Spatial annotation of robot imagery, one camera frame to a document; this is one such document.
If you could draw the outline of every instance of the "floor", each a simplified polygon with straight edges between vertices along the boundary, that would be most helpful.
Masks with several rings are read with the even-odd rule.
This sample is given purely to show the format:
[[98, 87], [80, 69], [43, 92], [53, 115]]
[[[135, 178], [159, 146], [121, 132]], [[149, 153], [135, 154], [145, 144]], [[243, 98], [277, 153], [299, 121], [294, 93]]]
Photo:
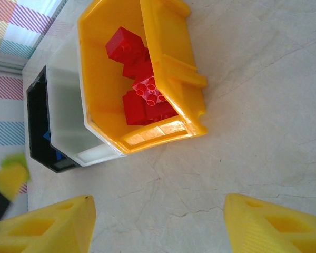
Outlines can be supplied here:
[[[30, 210], [94, 196], [91, 253], [231, 252], [231, 192], [316, 215], [316, 0], [186, 2], [209, 133], [62, 174], [29, 159]], [[67, 2], [25, 89], [89, 3]]]

